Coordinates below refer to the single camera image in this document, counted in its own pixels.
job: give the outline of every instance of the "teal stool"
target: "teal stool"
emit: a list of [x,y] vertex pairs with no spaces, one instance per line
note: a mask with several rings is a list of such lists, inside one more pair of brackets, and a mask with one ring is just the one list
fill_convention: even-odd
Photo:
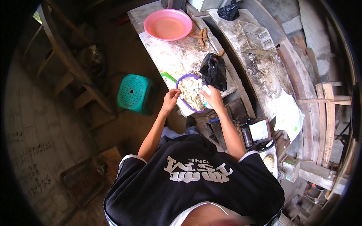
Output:
[[158,86],[150,79],[128,74],[123,80],[118,91],[118,107],[150,115],[152,103],[156,96]]

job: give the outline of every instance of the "pink basin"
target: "pink basin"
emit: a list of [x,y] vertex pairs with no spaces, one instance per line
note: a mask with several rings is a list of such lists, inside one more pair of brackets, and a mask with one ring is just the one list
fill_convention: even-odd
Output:
[[192,29],[192,21],[185,13],[175,9],[163,9],[151,13],[143,23],[151,37],[162,41],[175,41],[186,37]]

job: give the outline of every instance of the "jeans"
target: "jeans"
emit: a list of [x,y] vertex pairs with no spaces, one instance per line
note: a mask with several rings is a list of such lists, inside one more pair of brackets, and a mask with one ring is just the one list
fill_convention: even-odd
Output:
[[170,129],[168,126],[164,127],[162,130],[161,137],[167,136],[168,138],[174,139],[183,135],[190,135],[190,134],[199,134],[196,130],[196,126],[191,126],[186,128],[186,133],[178,134],[172,129]]

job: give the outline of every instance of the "black t-shirt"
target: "black t-shirt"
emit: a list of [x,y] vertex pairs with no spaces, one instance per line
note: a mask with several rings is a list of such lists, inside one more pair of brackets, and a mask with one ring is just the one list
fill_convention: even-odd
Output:
[[164,144],[146,162],[127,155],[105,197],[110,225],[170,225],[184,210],[201,202],[220,204],[264,225],[284,203],[284,191],[258,153],[238,162],[200,135]]

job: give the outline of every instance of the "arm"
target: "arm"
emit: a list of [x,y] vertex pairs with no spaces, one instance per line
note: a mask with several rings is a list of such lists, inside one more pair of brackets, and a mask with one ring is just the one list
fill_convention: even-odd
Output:
[[239,134],[236,131],[235,126],[230,120],[226,108],[224,107],[223,99],[221,97],[220,90],[215,89],[213,86],[208,85],[211,90],[211,94],[208,95],[204,91],[200,93],[206,98],[208,104],[215,110],[216,114],[219,116],[221,128],[223,130],[223,135],[226,143],[227,150],[229,155],[234,159],[239,161],[241,157],[246,154],[246,148],[243,145]]
[[147,137],[142,142],[137,154],[137,156],[143,158],[146,162],[148,162],[156,153],[166,118],[175,107],[177,98],[180,94],[181,90],[179,89],[172,89],[166,93],[160,113]]

